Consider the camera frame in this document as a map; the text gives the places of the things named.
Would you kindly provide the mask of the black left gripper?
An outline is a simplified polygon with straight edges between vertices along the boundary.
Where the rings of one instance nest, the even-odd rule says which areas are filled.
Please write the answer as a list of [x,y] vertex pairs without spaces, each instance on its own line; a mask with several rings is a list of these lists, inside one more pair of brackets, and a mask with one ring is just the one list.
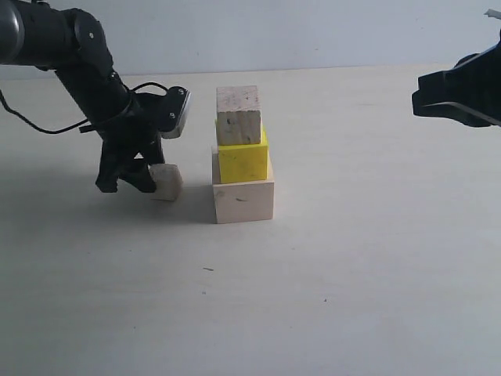
[[142,193],[157,190],[150,167],[165,162],[161,140],[172,135],[171,95],[133,93],[121,113],[95,122],[93,131],[102,140],[96,178],[101,192],[116,193],[118,179]]

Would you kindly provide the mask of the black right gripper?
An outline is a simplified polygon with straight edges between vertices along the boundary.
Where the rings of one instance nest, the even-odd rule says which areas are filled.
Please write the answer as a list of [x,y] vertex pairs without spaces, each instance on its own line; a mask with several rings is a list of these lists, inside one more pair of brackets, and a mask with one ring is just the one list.
[[418,78],[413,114],[444,118],[471,128],[500,126],[500,44],[470,54],[449,70]]

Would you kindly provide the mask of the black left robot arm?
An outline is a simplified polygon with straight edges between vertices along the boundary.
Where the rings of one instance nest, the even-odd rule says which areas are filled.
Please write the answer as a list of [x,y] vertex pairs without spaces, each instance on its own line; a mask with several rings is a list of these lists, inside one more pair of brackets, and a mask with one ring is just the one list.
[[[85,115],[76,124],[96,132],[102,149],[96,185],[104,193],[125,181],[143,193],[160,187],[152,172],[165,162],[161,142],[182,134],[190,91],[129,88],[114,69],[101,23],[83,9],[58,10],[44,1],[1,4],[1,62],[53,71]],[[500,48],[420,76],[411,97],[418,117],[448,118],[472,128],[500,123]]]

